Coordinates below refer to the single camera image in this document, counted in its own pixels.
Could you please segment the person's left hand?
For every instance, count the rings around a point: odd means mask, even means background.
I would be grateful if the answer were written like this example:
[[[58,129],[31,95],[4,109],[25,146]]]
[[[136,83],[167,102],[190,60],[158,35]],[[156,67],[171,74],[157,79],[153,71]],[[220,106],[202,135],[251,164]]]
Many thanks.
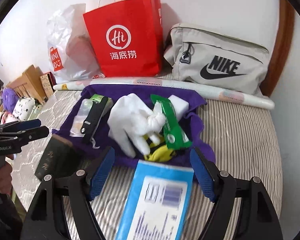
[[[4,165],[0,168],[0,193],[11,195],[12,192],[12,176],[13,167],[4,159]]]

